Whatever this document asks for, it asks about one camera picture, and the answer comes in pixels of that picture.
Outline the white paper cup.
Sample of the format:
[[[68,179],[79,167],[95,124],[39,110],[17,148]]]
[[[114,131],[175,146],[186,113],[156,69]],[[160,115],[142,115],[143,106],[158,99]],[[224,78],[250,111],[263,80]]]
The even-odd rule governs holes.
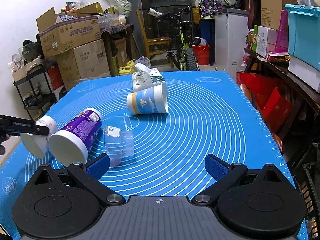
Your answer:
[[[44,115],[42,118],[35,122],[38,126],[44,126],[49,129],[48,135],[36,135],[30,133],[22,133],[21,141],[24,144],[25,148],[29,151],[30,154],[37,158],[44,158],[48,152],[48,139],[49,137],[57,132],[57,123],[56,121],[48,115]]]

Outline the purple and white cup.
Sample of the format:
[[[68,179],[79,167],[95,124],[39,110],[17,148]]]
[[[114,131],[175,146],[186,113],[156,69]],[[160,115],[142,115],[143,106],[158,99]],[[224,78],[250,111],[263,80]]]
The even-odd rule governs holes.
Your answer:
[[[51,154],[64,166],[69,166],[72,163],[86,164],[102,122],[98,110],[84,109],[49,137],[48,147]]]

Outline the red gift box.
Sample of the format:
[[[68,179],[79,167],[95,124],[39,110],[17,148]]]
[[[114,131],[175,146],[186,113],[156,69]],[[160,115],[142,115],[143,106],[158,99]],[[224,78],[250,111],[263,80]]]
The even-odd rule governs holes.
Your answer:
[[[280,94],[278,87],[275,87],[262,111],[264,122],[272,133],[278,131],[292,109],[291,103]]]

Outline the large lower cardboard box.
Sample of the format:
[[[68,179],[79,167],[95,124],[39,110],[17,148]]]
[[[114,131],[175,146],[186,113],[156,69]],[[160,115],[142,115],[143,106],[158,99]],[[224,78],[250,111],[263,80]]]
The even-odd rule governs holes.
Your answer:
[[[82,81],[110,76],[102,39],[71,49],[55,58],[67,91]]]

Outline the open cardboard box top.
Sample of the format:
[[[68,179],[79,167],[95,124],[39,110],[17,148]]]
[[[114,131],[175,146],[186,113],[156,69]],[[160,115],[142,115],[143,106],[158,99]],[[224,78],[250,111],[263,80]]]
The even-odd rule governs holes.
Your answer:
[[[89,15],[57,22],[54,8],[36,19],[45,58],[62,54],[78,46],[100,39],[98,17]]]

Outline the patterned tissue box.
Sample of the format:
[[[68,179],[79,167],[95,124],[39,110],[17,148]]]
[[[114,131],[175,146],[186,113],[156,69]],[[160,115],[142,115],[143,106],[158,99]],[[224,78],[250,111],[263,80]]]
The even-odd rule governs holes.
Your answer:
[[[149,68],[142,63],[136,63],[135,68],[137,71],[131,74],[134,92],[161,84],[167,89],[165,79],[157,68]]]

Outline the yellow plastic jug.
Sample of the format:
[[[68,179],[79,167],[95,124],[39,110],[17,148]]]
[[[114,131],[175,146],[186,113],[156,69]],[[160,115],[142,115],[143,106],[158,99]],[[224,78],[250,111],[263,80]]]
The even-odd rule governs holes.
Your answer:
[[[119,67],[119,75],[130,75],[136,71],[135,61],[130,60],[125,67]]]

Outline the red plastic bucket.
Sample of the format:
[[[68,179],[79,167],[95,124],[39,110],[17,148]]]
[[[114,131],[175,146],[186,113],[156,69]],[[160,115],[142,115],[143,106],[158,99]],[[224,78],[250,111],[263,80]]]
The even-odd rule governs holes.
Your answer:
[[[192,49],[197,58],[198,64],[200,66],[205,66],[210,63],[210,45],[205,46],[192,46]]]

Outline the black and green bicycle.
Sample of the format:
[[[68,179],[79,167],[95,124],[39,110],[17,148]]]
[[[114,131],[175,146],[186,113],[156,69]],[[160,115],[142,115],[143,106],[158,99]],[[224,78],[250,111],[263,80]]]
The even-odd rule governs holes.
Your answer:
[[[192,49],[193,22],[183,20],[182,16],[191,14],[191,6],[183,7],[179,12],[162,13],[155,9],[147,9],[149,15],[155,17],[157,22],[169,22],[173,35],[168,45],[166,57],[180,71],[199,71],[199,64]]]

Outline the white box under bin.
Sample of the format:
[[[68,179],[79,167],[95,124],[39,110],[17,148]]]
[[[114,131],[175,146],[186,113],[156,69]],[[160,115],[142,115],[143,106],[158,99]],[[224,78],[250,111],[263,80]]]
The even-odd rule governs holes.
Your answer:
[[[320,72],[304,61],[290,56],[288,70],[309,85],[313,90],[319,93],[320,90]]]

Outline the pink plastic basket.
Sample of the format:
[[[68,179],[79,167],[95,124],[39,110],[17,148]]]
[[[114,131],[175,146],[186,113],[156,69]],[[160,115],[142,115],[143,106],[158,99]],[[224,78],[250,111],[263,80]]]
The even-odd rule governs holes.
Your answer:
[[[275,45],[275,52],[287,53],[289,49],[289,23],[286,10],[281,11],[280,24]]]

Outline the green and white carton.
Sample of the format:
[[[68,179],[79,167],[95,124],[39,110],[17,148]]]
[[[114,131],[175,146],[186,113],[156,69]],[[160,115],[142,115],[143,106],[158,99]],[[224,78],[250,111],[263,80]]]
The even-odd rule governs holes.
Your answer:
[[[267,57],[268,28],[254,25],[252,50],[261,57]]]

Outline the white chest freezer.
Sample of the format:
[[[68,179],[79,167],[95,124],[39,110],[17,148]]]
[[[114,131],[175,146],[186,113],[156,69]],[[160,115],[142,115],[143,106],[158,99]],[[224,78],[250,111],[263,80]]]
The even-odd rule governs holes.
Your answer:
[[[215,21],[215,67],[227,72],[233,80],[243,72],[242,58],[246,47],[249,12],[227,8],[214,16]]]

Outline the floral patterned bag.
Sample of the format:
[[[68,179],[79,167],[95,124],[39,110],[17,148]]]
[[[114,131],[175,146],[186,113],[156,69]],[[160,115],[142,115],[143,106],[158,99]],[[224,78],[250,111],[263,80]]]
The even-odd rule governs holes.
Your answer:
[[[213,17],[215,13],[221,12],[224,8],[221,0],[199,0],[200,18]]]

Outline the tall brown cardboard box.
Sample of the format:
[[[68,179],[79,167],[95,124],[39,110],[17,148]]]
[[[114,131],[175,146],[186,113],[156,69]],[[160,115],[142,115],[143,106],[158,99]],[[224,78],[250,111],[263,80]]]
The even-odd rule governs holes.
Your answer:
[[[286,4],[298,4],[297,0],[261,0],[261,26],[279,29],[281,12]]]

